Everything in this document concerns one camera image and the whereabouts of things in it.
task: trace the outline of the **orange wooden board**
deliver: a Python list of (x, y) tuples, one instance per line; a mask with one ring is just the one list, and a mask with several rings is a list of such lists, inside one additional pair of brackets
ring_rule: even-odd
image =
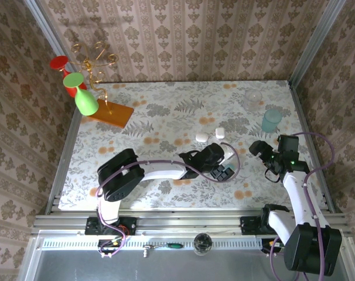
[(124, 128), (126, 126), (134, 111), (133, 108), (126, 107), (125, 105), (115, 104), (108, 101), (107, 107), (104, 100), (98, 99), (97, 101), (100, 107), (95, 114), (90, 115), (89, 117), (120, 128)]

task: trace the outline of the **gray floor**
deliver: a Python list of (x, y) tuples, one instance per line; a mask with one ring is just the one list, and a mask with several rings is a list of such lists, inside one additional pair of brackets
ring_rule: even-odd
[[(275, 280), (269, 259), (258, 251), (211, 251), (197, 256), (193, 251), (123, 251), (112, 259), (102, 259), (96, 251), (43, 251), (35, 281), (259, 281)], [(282, 256), (274, 259), (283, 281), (295, 273), (284, 266)], [(333, 276), (325, 281), (347, 280), (339, 258)], [(309, 280), (318, 276), (308, 275)]]

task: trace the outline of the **table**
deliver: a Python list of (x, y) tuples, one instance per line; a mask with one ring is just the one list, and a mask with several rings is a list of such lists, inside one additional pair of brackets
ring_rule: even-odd
[[(122, 200), (121, 208), (248, 210), (266, 203), (291, 206), (282, 184), (266, 180), (265, 167), (248, 150), (259, 139), (277, 148), (279, 134), (302, 131), (286, 81), (129, 83), (101, 87), (108, 90), (109, 101), (134, 107), (135, 112), (124, 129), (82, 118), (59, 202), (61, 210), (95, 210), (97, 169), (123, 149), (133, 148), (143, 158), (170, 159), (174, 154), (202, 150), (215, 142), (214, 131), (219, 126), (226, 129), (225, 141), (240, 155), (242, 167), (236, 179), (225, 184), (199, 177), (145, 181)], [(246, 89), (262, 92), (258, 111), (247, 112), (242, 107)], [(279, 110), (283, 119), (275, 132), (265, 133), (261, 122), (270, 108)], [(209, 142), (197, 143), (197, 132), (208, 133)], [(299, 152), (300, 159), (312, 169), (304, 137), (300, 137)], [(309, 182), (320, 208), (327, 208), (316, 176)]]

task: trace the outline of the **green screwdriver handle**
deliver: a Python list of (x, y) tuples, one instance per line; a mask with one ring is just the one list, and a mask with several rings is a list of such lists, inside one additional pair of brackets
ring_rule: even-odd
[(184, 245), (178, 244), (178, 243), (167, 243), (166, 246), (167, 246), (167, 248), (172, 248), (172, 249), (184, 248)]

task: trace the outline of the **patterned wallpaper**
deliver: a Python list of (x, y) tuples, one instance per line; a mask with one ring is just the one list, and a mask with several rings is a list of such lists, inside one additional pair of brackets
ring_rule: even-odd
[(15, 280), (74, 110), (22, 1), (0, 1), (0, 280)]
[[(346, 1), (298, 94), (312, 130), (334, 144), (335, 164), (326, 172), (326, 181), (355, 241), (355, 0)], [(318, 140), (316, 148), (327, 162), (329, 147)]]
[(39, 2), (66, 50), (110, 44), (117, 82), (287, 80), (328, 0)]

